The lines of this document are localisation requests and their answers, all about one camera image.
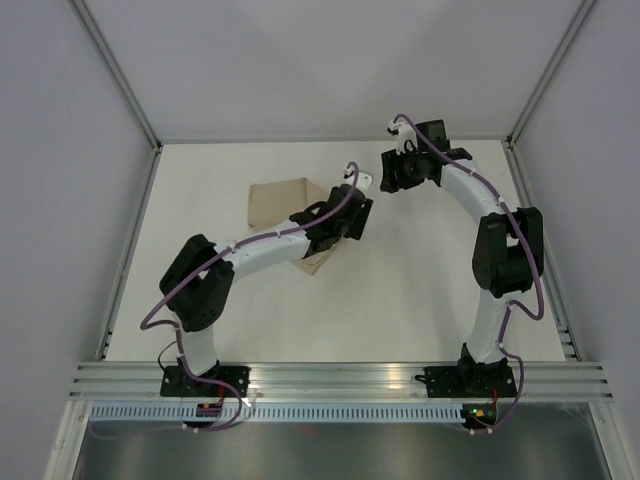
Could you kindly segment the beige cloth napkin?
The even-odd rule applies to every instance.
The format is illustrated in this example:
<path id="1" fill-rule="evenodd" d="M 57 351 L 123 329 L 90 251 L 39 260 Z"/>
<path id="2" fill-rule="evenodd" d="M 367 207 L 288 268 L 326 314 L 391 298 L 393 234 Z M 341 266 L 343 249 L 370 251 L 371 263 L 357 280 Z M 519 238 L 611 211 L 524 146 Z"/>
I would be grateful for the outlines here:
<path id="1" fill-rule="evenodd" d="M 271 229 L 287 220 L 292 214 L 328 198 L 327 190 L 305 177 L 252 184 L 248 194 L 249 229 L 252 232 Z"/>

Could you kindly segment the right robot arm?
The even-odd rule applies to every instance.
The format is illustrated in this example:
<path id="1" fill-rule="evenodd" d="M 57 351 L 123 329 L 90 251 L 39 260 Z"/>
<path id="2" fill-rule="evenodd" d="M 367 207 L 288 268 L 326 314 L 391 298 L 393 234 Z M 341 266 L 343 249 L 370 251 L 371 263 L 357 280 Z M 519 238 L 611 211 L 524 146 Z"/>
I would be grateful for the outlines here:
<path id="1" fill-rule="evenodd" d="M 416 124 L 399 114 L 387 131 L 396 146 L 381 156 L 381 191 L 396 193 L 431 181 L 477 225 L 471 268 L 480 300 L 456 381 L 463 392 L 478 395 L 491 385 L 492 372 L 507 362 L 504 336 L 512 308 L 535 321 L 544 315 L 542 214 L 535 207 L 510 206 L 472 155 L 452 147 L 443 121 Z"/>

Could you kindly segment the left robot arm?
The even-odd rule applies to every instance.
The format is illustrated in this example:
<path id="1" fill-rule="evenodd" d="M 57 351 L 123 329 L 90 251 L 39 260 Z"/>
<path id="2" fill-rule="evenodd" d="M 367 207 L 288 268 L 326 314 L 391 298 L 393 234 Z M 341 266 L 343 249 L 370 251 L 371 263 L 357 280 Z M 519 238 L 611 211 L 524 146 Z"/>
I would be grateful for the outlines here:
<path id="1" fill-rule="evenodd" d="M 343 183 L 326 200 L 235 244 L 215 243 L 202 234 L 189 238 L 159 282 L 177 323 L 184 385 L 198 396 L 217 387 L 214 323 L 234 284 L 272 266 L 322 254 L 343 239 L 360 239 L 372 205 L 365 187 Z"/>

